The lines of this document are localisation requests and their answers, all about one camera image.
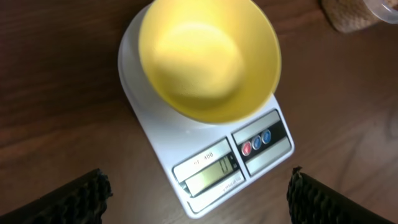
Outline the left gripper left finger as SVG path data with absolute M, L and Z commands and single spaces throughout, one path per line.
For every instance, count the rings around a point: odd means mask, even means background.
M 43 197 L 1 216 L 1 223 L 102 223 L 113 196 L 108 176 L 95 169 Z

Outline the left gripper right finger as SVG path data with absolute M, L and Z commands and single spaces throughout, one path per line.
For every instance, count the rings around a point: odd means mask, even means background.
M 293 224 L 393 224 L 313 177 L 301 167 L 292 170 L 287 190 Z

